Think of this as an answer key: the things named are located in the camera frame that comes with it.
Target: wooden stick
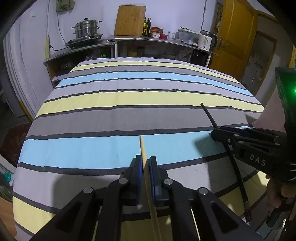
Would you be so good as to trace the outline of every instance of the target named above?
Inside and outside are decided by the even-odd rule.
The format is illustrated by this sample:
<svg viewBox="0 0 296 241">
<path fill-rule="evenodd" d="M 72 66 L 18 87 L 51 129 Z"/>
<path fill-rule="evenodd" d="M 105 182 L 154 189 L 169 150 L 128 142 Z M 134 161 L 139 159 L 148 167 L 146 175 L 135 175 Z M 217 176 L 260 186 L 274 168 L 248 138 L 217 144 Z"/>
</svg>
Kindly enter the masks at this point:
<svg viewBox="0 0 296 241">
<path fill-rule="evenodd" d="M 145 147 L 144 147 L 144 140 L 143 140 L 142 136 L 140 136 L 140 147 L 141 147 L 141 155 L 142 155 L 142 159 L 143 159 L 144 181 L 145 181 L 145 186 L 146 186 L 147 199 L 148 199 L 148 204 L 149 204 L 149 212 L 150 212 L 150 216 L 151 216 L 154 240 L 161 241 L 158 217 L 157 217 L 157 213 L 156 213 L 156 208 L 153 205 L 153 200 L 152 200 L 149 166 L 147 163 L 147 157 L 146 157 L 146 152 L 145 152 Z"/>
</svg>

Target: door panel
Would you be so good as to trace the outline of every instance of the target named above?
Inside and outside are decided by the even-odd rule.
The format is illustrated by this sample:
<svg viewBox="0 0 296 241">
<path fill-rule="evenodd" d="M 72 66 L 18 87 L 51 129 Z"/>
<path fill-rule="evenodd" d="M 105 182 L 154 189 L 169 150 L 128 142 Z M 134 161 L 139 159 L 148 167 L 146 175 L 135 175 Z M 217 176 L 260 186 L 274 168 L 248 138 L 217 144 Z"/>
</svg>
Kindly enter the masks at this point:
<svg viewBox="0 0 296 241">
<path fill-rule="evenodd" d="M 257 30 L 257 11 L 246 0 L 225 0 L 211 69 L 239 80 L 243 75 Z"/>
</svg>

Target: kettle handle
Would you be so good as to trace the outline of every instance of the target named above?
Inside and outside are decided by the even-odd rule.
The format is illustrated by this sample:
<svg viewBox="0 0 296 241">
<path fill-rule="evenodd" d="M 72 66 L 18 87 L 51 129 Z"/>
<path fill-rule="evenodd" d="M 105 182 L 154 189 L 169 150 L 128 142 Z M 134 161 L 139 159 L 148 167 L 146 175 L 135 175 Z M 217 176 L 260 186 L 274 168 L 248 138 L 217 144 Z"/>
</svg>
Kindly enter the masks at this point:
<svg viewBox="0 0 296 241">
<path fill-rule="evenodd" d="M 217 41 L 218 41 L 218 37 L 217 37 L 216 34 L 211 34 L 211 37 L 215 39 L 214 43 L 211 43 L 211 47 L 216 47 Z"/>
</svg>

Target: dark bottle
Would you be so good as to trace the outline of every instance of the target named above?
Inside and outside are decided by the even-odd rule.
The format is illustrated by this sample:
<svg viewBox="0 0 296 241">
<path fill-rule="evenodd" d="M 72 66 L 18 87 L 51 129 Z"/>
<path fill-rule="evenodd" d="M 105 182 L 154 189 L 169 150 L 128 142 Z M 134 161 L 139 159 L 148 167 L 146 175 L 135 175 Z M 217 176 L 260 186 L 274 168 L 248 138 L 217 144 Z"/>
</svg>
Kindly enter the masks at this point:
<svg viewBox="0 0 296 241">
<path fill-rule="evenodd" d="M 142 36 L 146 36 L 146 18 L 144 18 L 144 23 L 143 23 L 143 33 Z"/>
<path fill-rule="evenodd" d="M 151 18 L 148 18 L 148 21 L 146 23 L 146 36 L 147 37 L 151 37 L 150 36 L 150 28 L 151 28 L 151 22 L 150 22 Z"/>
</svg>

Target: light switch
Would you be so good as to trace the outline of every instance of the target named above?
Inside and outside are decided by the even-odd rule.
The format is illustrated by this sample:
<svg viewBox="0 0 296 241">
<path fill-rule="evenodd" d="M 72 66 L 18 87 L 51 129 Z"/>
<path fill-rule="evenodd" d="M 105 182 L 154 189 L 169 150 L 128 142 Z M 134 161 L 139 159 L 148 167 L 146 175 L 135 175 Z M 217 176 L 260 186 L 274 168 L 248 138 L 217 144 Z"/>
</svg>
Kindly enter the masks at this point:
<svg viewBox="0 0 296 241">
<path fill-rule="evenodd" d="M 35 13 L 34 10 L 31 11 L 31 13 L 30 13 L 30 17 L 36 17 L 36 13 Z"/>
</svg>

